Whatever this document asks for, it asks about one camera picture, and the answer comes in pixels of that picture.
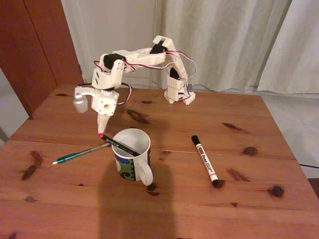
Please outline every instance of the wooden door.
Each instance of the wooden door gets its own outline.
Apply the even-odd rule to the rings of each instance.
[[[0,68],[29,115],[60,84],[83,82],[59,0],[0,1]]]

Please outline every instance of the green pen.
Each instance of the green pen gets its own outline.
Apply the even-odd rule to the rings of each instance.
[[[87,153],[92,153],[92,152],[94,152],[96,150],[99,150],[101,148],[108,147],[108,146],[111,146],[111,144],[103,143],[102,145],[98,145],[98,146],[86,149],[86,150],[78,152],[78,153],[71,153],[69,155],[66,155],[66,156],[63,156],[63,157],[59,158],[56,162],[53,162],[52,164],[64,163],[64,162],[69,161],[69,160],[71,160],[73,158],[77,158],[77,157],[83,156],[83,155],[85,155]]]

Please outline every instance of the end effector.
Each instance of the end effector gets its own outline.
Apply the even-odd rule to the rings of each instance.
[[[75,88],[73,104],[80,113],[88,110],[86,95],[92,96],[91,107],[98,113],[98,133],[103,133],[109,118],[114,115],[119,94],[115,91],[78,86]]]

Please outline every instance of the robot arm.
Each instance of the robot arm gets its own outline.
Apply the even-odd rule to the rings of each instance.
[[[180,56],[167,53],[167,51],[176,51],[172,40],[157,36],[153,43],[155,44],[153,48],[131,52],[119,50],[112,54],[103,54],[93,72],[92,87],[94,88],[81,85],[75,88],[73,104],[80,113],[88,109],[86,95],[92,96],[91,107],[98,113],[98,133],[104,132],[109,118],[119,105],[119,94],[114,89],[122,84],[123,73],[132,72],[141,67],[164,69],[153,66],[168,63],[167,66],[170,67],[165,67],[169,75],[164,97],[170,104],[184,101],[186,105],[189,105],[195,99],[195,93],[188,92],[187,73]]]

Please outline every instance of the floor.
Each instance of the floor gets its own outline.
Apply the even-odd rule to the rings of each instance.
[[[262,97],[298,162],[319,167],[319,99]],[[319,169],[302,169],[307,178],[319,178]]]

